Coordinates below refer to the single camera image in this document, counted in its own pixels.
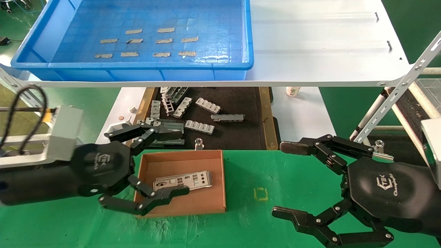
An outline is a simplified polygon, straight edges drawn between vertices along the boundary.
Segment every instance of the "blue grid pattern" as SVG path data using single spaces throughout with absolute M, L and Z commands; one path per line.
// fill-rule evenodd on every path
M 158 62 L 201 66 L 207 63 L 248 62 L 243 0 L 83 0 L 52 60 L 53 63 Z M 158 33 L 174 27 L 173 33 Z M 139 34 L 126 30 L 143 29 Z M 199 41 L 181 43 L 182 38 Z M 100 44 L 101 39 L 119 39 Z M 142 43 L 126 44 L 131 38 Z M 155 44 L 173 38 L 173 43 Z M 178 56 L 179 51 L 196 51 L 196 57 Z M 121 57 L 138 52 L 138 57 Z M 170 57 L 153 57 L 171 52 Z M 95 54 L 112 53 L 110 59 Z

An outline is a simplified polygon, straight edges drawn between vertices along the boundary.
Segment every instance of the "metal screw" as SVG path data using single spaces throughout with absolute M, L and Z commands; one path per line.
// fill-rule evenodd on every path
M 381 139 L 378 139 L 378 140 L 375 141 L 375 145 L 377 147 L 384 147 L 385 143 Z

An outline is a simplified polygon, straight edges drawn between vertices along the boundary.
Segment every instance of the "white shelf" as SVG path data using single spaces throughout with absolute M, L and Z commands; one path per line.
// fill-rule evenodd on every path
M 38 83 L 47 87 L 377 86 L 402 77 L 411 67 L 381 0 L 251 0 L 251 16 L 254 67 L 246 81 Z

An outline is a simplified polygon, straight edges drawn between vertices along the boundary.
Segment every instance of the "logo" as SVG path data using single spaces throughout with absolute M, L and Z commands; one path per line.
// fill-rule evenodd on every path
M 398 196 L 398 184 L 396 183 L 396 178 L 391 173 L 389 173 L 388 177 L 386 175 L 379 175 L 377 177 L 377 186 L 384 190 L 394 188 L 393 195 Z
M 110 155 L 97 153 L 95 156 L 95 166 L 93 167 L 94 170 L 98 169 L 99 166 L 104 166 L 110 161 Z

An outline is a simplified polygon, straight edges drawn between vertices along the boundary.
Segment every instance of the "green floor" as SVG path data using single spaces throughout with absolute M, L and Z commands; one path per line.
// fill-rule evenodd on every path
M 30 11 L 41 10 L 39 0 L 31 0 Z M 406 52 L 410 63 L 414 63 L 426 48 L 427 44 L 441 29 L 441 0 L 383 0 L 383 4 L 394 25 L 395 31 Z M 22 40 L 39 13 L 24 13 L 14 4 L 14 13 L 0 11 L 0 36 Z M 16 52 L 20 42 L 15 41 L 9 46 L 0 46 L 0 63 L 8 64 Z M 432 67 L 441 66 L 441 56 L 431 63 Z M 80 138 L 84 142 L 94 142 L 111 109 L 119 89 L 117 88 L 87 88 L 87 89 L 46 89 L 50 105 L 74 105 L 84 110 L 84 125 Z M 337 135 L 349 137 L 361 120 L 381 88 L 321 88 L 320 92 L 325 101 L 329 115 Z M 398 124 L 392 113 L 380 123 L 381 125 Z

